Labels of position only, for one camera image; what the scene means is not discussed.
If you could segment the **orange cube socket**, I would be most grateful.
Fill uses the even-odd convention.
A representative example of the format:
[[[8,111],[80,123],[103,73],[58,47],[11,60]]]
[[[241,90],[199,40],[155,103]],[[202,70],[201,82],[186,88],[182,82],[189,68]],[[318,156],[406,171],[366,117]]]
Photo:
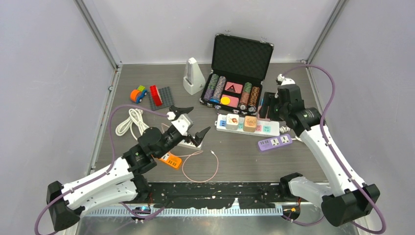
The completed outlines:
[[[257,128],[257,117],[254,116],[245,116],[243,123],[244,132],[255,132]]]

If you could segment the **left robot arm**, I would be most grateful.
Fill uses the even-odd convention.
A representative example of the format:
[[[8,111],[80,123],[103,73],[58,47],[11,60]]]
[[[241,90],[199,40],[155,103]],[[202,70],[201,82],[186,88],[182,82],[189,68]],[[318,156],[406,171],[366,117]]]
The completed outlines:
[[[70,183],[52,182],[47,187],[47,206],[54,232],[78,223],[82,217],[101,207],[136,200],[146,202],[150,190],[143,174],[154,168],[156,159],[163,158],[181,142],[199,146],[210,130],[207,127],[192,135],[193,121],[188,114],[193,107],[170,106],[164,115],[171,125],[162,132],[157,127],[145,127],[137,144],[122,156],[112,156],[111,163],[95,173]]]

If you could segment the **white cube socket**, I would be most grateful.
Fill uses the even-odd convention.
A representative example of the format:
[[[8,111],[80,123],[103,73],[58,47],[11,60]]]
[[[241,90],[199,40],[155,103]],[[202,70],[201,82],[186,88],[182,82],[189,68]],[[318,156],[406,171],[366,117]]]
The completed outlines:
[[[239,115],[227,114],[225,128],[228,130],[237,130],[238,127],[239,127]]]

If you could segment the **purple power strip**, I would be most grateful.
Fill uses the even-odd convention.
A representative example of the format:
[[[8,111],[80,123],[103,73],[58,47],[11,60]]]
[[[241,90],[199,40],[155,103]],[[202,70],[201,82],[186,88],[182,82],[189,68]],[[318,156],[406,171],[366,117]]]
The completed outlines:
[[[284,134],[276,137],[271,137],[265,140],[261,140],[257,143],[260,151],[267,151],[282,146],[292,144],[293,140],[289,134]]]

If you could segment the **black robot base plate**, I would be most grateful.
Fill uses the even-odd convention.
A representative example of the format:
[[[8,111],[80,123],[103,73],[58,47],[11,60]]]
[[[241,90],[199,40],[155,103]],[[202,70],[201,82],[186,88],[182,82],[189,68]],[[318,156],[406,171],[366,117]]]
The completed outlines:
[[[275,204],[298,204],[297,198],[283,196],[274,182],[154,182],[145,203],[167,209],[270,209]]]

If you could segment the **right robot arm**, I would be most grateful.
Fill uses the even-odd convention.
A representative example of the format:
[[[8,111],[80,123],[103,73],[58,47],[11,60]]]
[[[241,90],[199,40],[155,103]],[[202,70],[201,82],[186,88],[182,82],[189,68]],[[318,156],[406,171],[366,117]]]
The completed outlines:
[[[284,121],[310,149],[329,181],[324,186],[297,172],[286,175],[279,182],[282,199],[305,199],[319,207],[335,227],[371,213],[380,190],[375,184],[368,185],[346,162],[319,110],[305,107],[298,85],[282,85],[276,93],[266,92],[260,112],[266,112],[272,121]]]

